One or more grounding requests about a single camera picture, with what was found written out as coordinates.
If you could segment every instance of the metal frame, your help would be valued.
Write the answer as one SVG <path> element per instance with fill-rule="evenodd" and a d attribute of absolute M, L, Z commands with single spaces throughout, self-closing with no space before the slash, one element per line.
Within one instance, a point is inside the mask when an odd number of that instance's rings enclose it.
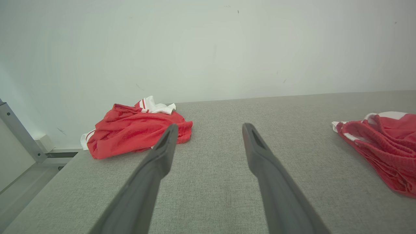
<path fill-rule="evenodd" d="M 47 159 L 46 154 L 42 152 L 9 105 L 1 99 L 0 118 L 37 163 L 43 163 Z"/>

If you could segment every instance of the clothing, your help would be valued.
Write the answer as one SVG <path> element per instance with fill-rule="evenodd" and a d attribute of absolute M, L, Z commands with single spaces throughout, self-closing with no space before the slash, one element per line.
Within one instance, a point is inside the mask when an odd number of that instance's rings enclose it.
<path fill-rule="evenodd" d="M 146 98 L 143 98 L 135 105 L 136 108 L 142 108 L 140 112 L 144 113 L 164 113 L 167 115 L 171 115 L 172 111 L 176 110 L 175 103 L 170 104 L 169 106 L 166 106 L 165 104 L 156 104 L 154 101 L 153 96 L 149 96 Z M 83 150 L 88 150 L 87 142 L 90 139 L 90 137 L 94 134 L 94 130 L 89 131 L 87 133 L 84 133 L 81 136 L 80 143 Z"/>
<path fill-rule="evenodd" d="M 88 150 L 88 140 L 91 138 L 92 135 L 94 135 L 95 129 L 92 131 L 89 131 L 87 133 L 82 134 L 80 142 L 83 150 Z"/>
<path fill-rule="evenodd" d="M 178 125 L 177 143 L 185 143 L 191 137 L 192 121 L 177 112 L 143 113 L 137 103 L 134 107 L 114 104 L 89 138 L 87 146 L 95 159 L 103 159 L 127 152 L 141 152 L 154 146 L 166 128 Z"/>
<path fill-rule="evenodd" d="M 392 190 L 416 198 L 416 115 L 371 113 L 362 121 L 332 126 Z"/>
<path fill-rule="evenodd" d="M 146 98 L 143 98 L 140 102 L 138 102 L 135 107 L 141 107 L 143 108 L 141 112 L 145 113 L 165 113 L 168 115 L 172 114 L 172 111 L 176 110 L 175 103 L 170 104 L 169 106 L 166 106 L 165 104 L 156 104 L 153 96 L 149 96 Z"/>

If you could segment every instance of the gray fabric surface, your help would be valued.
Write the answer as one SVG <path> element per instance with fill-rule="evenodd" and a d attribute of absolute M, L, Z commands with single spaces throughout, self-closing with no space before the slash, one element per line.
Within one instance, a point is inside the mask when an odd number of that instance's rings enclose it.
<path fill-rule="evenodd" d="M 332 131 L 371 112 L 416 113 L 416 91 L 178 103 L 193 121 L 163 179 L 150 233 L 267 233 L 242 123 L 256 126 L 332 233 L 416 233 L 416 199 L 391 191 Z M 87 233 L 146 152 L 77 154 L 5 233 Z"/>

